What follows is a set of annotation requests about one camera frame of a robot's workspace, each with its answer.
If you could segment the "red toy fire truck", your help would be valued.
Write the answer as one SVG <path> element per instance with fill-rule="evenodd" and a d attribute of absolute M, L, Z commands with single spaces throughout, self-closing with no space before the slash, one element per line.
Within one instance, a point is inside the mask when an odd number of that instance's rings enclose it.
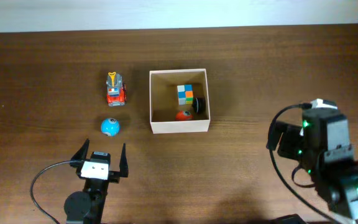
<path fill-rule="evenodd" d="M 106 90 L 108 106 L 124 106 L 126 104 L 126 84 L 123 82 L 120 74 L 116 72 L 108 73 Z"/>

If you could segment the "orange toy ball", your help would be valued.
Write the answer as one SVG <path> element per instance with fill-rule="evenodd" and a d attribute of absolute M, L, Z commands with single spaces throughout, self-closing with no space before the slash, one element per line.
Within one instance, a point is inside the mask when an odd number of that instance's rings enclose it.
<path fill-rule="evenodd" d="M 179 111 L 176 116 L 176 121 L 190 121 L 193 119 L 193 115 L 189 111 Z"/>

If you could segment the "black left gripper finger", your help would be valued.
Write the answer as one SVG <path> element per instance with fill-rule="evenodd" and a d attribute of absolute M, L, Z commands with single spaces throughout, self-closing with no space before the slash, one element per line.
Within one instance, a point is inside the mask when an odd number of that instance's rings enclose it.
<path fill-rule="evenodd" d="M 71 157 L 71 161 L 85 161 L 88 153 L 90 140 L 86 139 L 80 149 Z"/>
<path fill-rule="evenodd" d="M 126 156 L 126 144 L 125 143 L 122 146 L 121 158 L 120 158 L 120 163 L 119 163 L 119 172 L 120 172 L 120 177 L 126 178 L 129 176 L 129 165 L 128 165 L 127 156 Z"/>

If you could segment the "multicoloured puzzle cube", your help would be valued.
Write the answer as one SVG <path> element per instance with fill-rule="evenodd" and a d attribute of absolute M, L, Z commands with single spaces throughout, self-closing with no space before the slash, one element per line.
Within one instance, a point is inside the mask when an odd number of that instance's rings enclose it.
<path fill-rule="evenodd" d="M 177 97 L 179 105 L 191 105 L 194 98 L 192 85 L 178 85 Z"/>

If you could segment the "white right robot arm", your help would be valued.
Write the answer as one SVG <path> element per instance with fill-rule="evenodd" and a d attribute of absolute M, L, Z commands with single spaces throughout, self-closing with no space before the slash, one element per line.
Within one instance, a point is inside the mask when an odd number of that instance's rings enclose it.
<path fill-rule="evenodd" d="M 266 148 L 297 161 L 329 211 L 358 223 L 358 161 L 347 117 L 334 108 L 312 108 L 309 103 L 297 107 L 302 110 L 302 124 L 288 124 L 274 116 Z"/>

